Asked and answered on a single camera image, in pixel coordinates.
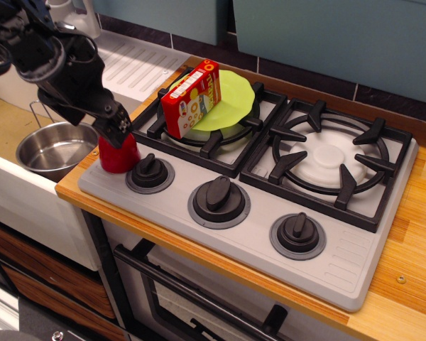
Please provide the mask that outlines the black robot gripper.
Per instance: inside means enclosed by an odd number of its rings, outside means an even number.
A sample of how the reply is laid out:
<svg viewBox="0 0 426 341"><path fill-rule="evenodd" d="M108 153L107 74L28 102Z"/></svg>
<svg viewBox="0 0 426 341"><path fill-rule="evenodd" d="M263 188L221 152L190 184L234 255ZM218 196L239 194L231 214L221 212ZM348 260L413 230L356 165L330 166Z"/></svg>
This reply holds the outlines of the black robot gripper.
<svg viewBox="0 0 426 341"><path fill-rule="evenodd" d="M102 84L104 62L92 38L74 26L25 21L6 24L6 48L19 77L38 87L38 98L70 123L88 114L93 128L112 147L131 133L123 105Z"/></svg>

